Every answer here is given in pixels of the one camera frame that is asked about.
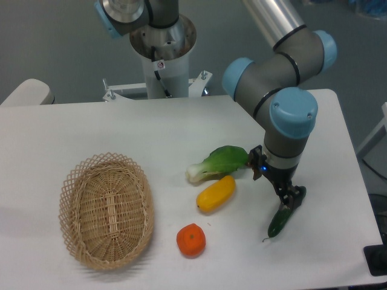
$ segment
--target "screw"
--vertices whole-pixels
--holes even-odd
[[[103,82],[103,87],[107,91],[109,89],[109,86],[108,86],[108,83],[106,82],[106,79],[102,79],[102,82]]]
[[[202,80],[205,80],[205,79],[206,79],[206,76],[207,76],[207,72],[206,72],[206,71],[202,71],[202,72],[201,72],[201,79],[202,79]]]
[[[110,90],[110,98],[111,98],[112,100],[115,100],[115,94],[114,94],[114,92],[113,92],[112,89]]]

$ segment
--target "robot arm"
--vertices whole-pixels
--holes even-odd
[[[333,38],[311,32],[289,1],[243,0],[275,55],[261,65],[238,59],[227,69],[223,87],[264,129],[264,144],[251,150],[254,179],[264,175],[282,205],[300,206],[306,189],[291,179],[309,134],[317,102],[297,85],[319,74],[336,60]]]

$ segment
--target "silver cylinder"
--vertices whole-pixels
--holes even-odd
[[[272,47],[285,35],[304,25],[289,0],[242,1]]]
[[[102,4],[106,13],[121,23],[136,21],[144,11],[144,0],[103,0]]]

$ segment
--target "green leafy vegetable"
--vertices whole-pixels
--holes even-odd
[[[237,146],[226,145],[215,149],[202,163],[187,168],[189,182],[198,182],[208,176],[231,173],[244,166],[248,161],[247,152]]]

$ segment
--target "cable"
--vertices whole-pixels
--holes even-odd
[[[152,49],[151,61],[155,62],[156,61],[156,56],[155,56],[156,47],[151,47],[151,49]],[[161,77],[160,77],[160,74],[158,73],[158,71],[155,71],[155,76],[156,76],[156,79],[160,82],[161,86],[163,87],[163,91],[165,93],[165,96],[167,98],[172,98],[171,93],[167,90],[167,88],[165,87],[164,82],[161,80]]]
[[[364,159],[362,159],[364,165],[366,165],[370,171],[374,172],[379,178],[381,178],[382,180],[384,181],[387,181],[387,177],[385,177],[384,175],[380,174],[378,171],[376,171],[373,167],[371,167]]]

